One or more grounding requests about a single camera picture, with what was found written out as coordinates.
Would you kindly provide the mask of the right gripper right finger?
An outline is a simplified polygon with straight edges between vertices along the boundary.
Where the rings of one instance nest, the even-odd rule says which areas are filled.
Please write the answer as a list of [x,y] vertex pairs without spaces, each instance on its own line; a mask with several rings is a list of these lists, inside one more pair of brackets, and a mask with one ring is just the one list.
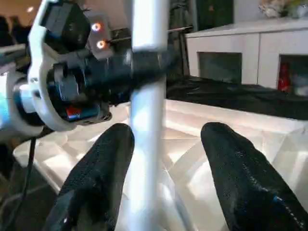
[[231,231],[306,231],[308,213],[264,154],[219,122],[201,129],[223,216]]

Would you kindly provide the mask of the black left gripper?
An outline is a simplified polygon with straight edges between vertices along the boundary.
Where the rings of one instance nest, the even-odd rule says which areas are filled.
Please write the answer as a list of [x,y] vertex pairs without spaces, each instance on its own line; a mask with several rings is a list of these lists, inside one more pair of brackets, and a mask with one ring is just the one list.
[[126,51],[100,60],[75,55],[48,71],[48,95],[65,121],[107,120],[109,108],[127,103],[132,88],[159,81],[175,64],[173,49]]

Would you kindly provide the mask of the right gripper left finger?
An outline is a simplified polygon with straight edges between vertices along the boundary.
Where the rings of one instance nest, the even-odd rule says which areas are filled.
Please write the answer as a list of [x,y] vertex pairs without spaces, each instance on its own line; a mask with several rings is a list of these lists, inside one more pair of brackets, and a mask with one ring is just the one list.
[[43,229],[115,230],[134,143],[129,125],[107,129],[70,171]]

